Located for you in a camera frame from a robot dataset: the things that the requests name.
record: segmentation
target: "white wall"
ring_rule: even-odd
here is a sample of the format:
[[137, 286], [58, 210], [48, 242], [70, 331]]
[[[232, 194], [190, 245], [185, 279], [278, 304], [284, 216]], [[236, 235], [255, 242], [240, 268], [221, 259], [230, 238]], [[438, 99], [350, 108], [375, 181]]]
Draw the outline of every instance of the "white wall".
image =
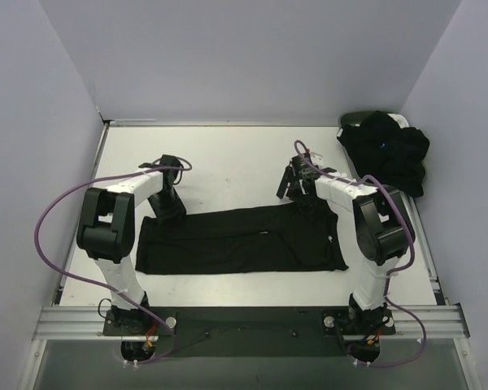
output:
[[41, 0], [108, 119], [398, 111], [460, 0]]
[[[0, 1], [0, 389], [16, 388], [42, 304], [56, 278], [37, 257], [37, 216], [90, 175], [102, 123], [72, 61], [35, 0]], [[76, 203], [48, 222], [58, 263]]]
[[463, 0], [403, 114], [431, 140], [420, 215], [488, 388], [488, 0]]

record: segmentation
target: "black mounting plate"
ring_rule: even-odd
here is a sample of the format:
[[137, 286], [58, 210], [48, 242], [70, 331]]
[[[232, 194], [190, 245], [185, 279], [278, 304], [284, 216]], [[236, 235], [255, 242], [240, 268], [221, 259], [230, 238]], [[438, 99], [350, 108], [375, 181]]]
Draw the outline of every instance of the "black mounting plate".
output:
[[[392, 312], [385, 308], [384, 313], [386, 317], [392, 319]], [[349, 319], [349, 308], [348, 307], [332, 307], [322, 311], [322, 322], [324, 321], [325, 317], [332, 317], [334, 319], [333, 325], [336, 327], [338, 326], [339, 333], [342, 336], [364, 336], [365, 332], [368, 332], [370, 329], [361, 328], [359, 329], [353, 323], [351, 323]], [[393, 325], [388, 327], [383, 325], [381, 327], [381, 334], [383, 336], [391, 336], [396, 334], [396, 328], [394, 326], [394, 320], [392, 321]], [[334, 327], [324, 327], [324, 332], [326, 335], [329, 336], [336, 336], [336, 329]]]
[[[157, 314], [163, 320], [173, 317], [177, 320], [177, 310], [172, 308], [151, 307], [150, 311]], [[139, 322], [118, 323], [114, 320], [114, 315], [110, 310], [107, 311], [105, 323], [103, 324], [104, 336], [144, 336], [149, 328], [144, 327]], [[153, 336], [170, 336], [170, 333], [164, 327], [158, 325]]]
[[[176, 319], [174, 357], [323, 357], [344, 356], [332, 328], [331, 315], [345, 318], [347, 306], [326, 307], [152, 307], [160, 318]], [[146, 329], [114, 327], [105, 323], [104, 336], [144, 335]], [[172, 338], [157, 328], [156, 354], [169, 350]], [[383, 334], [394, 334], [386, 327]]]

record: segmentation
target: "black garment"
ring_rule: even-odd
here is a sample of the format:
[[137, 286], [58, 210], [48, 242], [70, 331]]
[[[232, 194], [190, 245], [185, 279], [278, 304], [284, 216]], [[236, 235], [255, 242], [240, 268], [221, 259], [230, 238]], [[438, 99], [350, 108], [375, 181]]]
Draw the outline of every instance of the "black garment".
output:
[[346, 270], [326, 201], [187, 215], [180, 227], [143, 219], [136, 269], [146, 274]]
[[421, 130], [400, 128], [388, 114], [374, 111], [359, 127], [345, 125], [338, 140], [358, 175], [372, 175], [411, 197], [423, 196], [422, 160], [430, 141]]

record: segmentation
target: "black pants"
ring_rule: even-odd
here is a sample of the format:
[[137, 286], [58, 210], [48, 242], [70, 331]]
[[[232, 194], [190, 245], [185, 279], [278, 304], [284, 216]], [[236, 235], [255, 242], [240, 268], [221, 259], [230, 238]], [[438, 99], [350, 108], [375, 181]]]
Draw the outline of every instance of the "black pants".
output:
[[187, 215], [180, 227], [146, 217], [136, 269], [153, 275], [346, 270], [337, 222], [320, 199], [311, 213], [289, 203]]

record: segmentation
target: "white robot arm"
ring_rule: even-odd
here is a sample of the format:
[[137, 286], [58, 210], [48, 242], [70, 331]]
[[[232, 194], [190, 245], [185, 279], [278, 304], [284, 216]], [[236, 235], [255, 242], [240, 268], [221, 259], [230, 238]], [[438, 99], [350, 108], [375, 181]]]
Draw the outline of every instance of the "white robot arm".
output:
[[[161, 166], [179, 167], [181, 162], [164, 155]], [[157, 167], [142, 164], [138, 171]], [[89, 188], [85, 193], [76, 241], [101, 269], [107, 284], [132, 301], [148, 306], [146, 293], [137, 282], [130, 252], [135, 241], [135, 209], [148, 201], [162, 224], [180, 222], [186, 214], [173, 188], [177, 171], [153, 171], [113, 184], [107, 188]], [[115, 320], [145, 318], [118, 294], [112, 293]]]
[[[415, 233], [400, 192], [386, 186], [385, 190], [414, 240]], [[349, 335], [368, 335], [372, 329], [381, 328], [386, 318], [390, 317], [386, 304], [387, 273], [396, 267], [409, 245], [398, 217], [383, 194], [377, 187], [357, 183], [332, 168], [324, 167], [320, 155], [306, 150], [302, 156], [291, 159], [277, 196], [287, 196], [301, 207], [322, 199], [327, 201], [331, 210], [341, 207], [351, 213], [355, 221], [356, 241], [363, 258], [360, 259], [358, 284], [349, 300], [349, 313], [346, 318], [340, 318], [341, 328]]]

